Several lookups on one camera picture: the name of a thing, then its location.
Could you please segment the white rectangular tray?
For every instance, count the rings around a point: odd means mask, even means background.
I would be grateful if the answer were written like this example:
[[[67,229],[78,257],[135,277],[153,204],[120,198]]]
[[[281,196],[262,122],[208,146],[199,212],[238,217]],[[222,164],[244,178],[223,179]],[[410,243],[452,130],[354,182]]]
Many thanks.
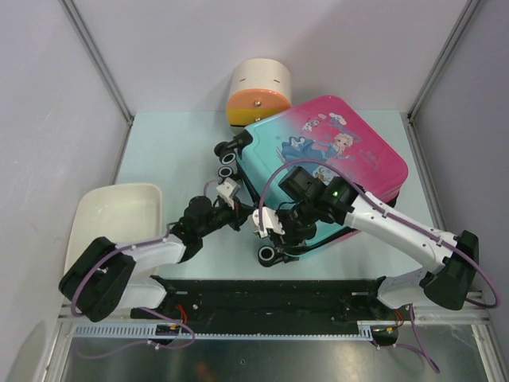
[[[79,202],[68,241],[64,271],[87,246],[105,236],[117,244],[141,242],[160,236],[163,196],[148,183],[109,185],[88,192]]]

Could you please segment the pink and teal kids suitcase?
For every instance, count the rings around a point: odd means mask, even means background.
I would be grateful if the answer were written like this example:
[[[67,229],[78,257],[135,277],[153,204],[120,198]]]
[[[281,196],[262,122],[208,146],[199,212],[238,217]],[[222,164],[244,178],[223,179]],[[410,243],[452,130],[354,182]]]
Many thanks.
[[[360,188],[394,206],[408,167],[403,158],[378,135],[350,106],[334,95],[324,95],[297,107],[252,123],[230,142],[219,143],[214,152],[220,162],[237,163],[239,176],[254,202],[276,211],[295,206],[278,183],[289,171],[301,166],[314,178],[328,184],[345,174]],[[270,267],[278,261],[294,261],[307,252],[334,240],[342,240],[355,230],[339,224],[317,222],[311,240],[286,244],[283,237],[267,249],[259,262]]]

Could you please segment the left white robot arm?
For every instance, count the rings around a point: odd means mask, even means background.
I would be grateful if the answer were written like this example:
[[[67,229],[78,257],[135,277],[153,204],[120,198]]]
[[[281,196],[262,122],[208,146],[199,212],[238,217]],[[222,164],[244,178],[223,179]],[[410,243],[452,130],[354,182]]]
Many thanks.
[[[105,236],[95,238],[66,271],[59,291],[71,303],[75,317],[100,322],[116,310],[148,308],[167,318],[176,299],[158,282],[134,278],[161,265],[190,260],[203,248],[203,238],[228,225],[239,231],[255,210],[234,198],[212,202],[194,197],[183,216],[164,235],[138,243],[117,244]]]

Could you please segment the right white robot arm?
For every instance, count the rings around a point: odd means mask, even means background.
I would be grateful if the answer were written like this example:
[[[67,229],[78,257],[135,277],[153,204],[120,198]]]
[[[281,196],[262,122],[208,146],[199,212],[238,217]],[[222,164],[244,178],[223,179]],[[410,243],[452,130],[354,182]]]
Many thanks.
[[[385,319],[401,306],[430,300],[448,310],[461,310],[476,274],[478,237],[464,230],[455,235],[411,220],[343,178],[328,184],[301,166],[278,183],[295,206],[280,219],[287,240],[314,235],[317,222],[365,232],[397,248],[420,268],[397,277],[383,276],[367,299],[367,311]]]

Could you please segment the cream round drawer cabinet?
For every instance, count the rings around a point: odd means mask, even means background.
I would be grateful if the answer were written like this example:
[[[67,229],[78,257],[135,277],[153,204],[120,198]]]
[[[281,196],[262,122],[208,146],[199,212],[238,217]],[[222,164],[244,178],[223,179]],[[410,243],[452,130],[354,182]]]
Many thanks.
[[[292,78],[282,63],[253,58],[239,64],[231,77],[226,117],[234,134],[292,106]]]

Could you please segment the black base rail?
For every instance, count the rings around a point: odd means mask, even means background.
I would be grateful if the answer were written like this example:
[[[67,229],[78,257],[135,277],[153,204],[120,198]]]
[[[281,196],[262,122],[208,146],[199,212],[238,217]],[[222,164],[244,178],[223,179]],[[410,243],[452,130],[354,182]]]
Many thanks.
[[[375,298],[375,280],[196,280],[156,277],[167,291],[156,312],[182,318],[192,329],[261,329],[314,333],[360,321],[403,325],[407,307],[391,309]]]

